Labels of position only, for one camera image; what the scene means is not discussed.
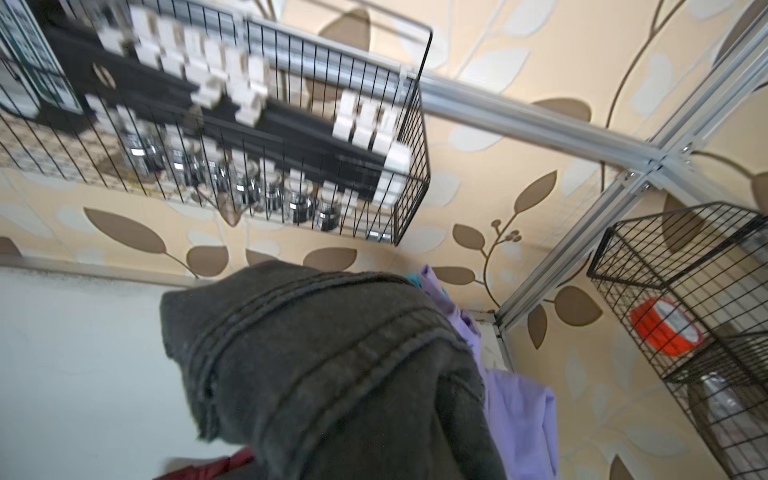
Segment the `dark grey cloth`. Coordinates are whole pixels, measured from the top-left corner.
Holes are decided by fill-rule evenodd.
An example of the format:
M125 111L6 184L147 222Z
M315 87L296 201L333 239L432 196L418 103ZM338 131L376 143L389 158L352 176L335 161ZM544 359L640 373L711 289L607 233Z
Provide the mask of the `dark grey cloth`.
M501 479L468 342L405 278L281 261L165 293L199 437L243 479Z

